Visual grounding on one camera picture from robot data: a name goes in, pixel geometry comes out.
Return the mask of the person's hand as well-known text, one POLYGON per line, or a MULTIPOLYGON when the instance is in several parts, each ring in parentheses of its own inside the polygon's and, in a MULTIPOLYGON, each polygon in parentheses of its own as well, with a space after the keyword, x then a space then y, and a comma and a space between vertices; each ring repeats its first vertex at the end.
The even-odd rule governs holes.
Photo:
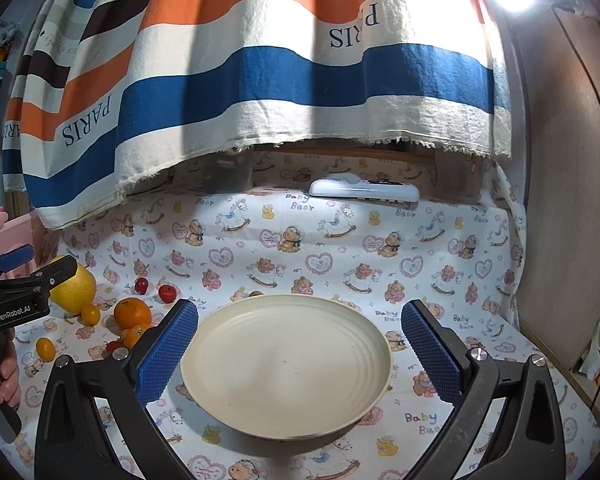
POLYGON ((0 404, 6 403, 16 410, 20 404, 19 367, 14 343, 6 342, 4 359, 0 364, 0 404))

